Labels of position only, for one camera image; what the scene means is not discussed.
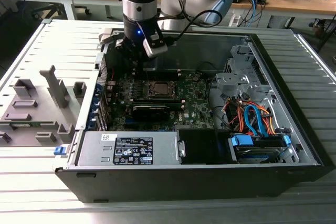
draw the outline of motherboard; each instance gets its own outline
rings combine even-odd
[[[111,131],[177,131],[210,128],[214,123],[205,79],[194,72],[142,78],[125,74],[116,80],[110,99]]]

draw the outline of aluminum workbench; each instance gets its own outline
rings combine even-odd
[[[42,23],[0,81],[0,115],[15,94],[12,86],[17,79],[29,77],[35,85],[47,85],[37,74],[43,66],[55,65],[56,77],[62,78],[67,86],[88,80],[100,52],[98,35],[111,24],[122,28],[121,23],[111,22]],[[247,31],[213,28],[216,29],[228,33]],[[290,30],[252,28],[248,32],[258,35],[336,162],[334,74],[302,36]],[[84,204],[54,174],[53,150],[53,147],[0,148],[2,221],[10,218],[10,223],[336,223],[335,171],[316,182],[301,183],[277,198]]]

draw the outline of motherboard chip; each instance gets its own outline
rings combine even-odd
[[[156,82],[154,84],[154,91],[158,94],[168,94],[168,83]]]
[[[176,82],[174,81],[150,81],[147,87],[148,98],[175,99]]]

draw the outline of barcode sticker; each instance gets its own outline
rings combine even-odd
[[[100,141],[115,141],[117,136],[118,136],[117,134],[101,134]]]

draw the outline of warning label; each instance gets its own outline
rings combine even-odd
[[[117,137],[113,163],[115,165],[152,165],[153,138]]]

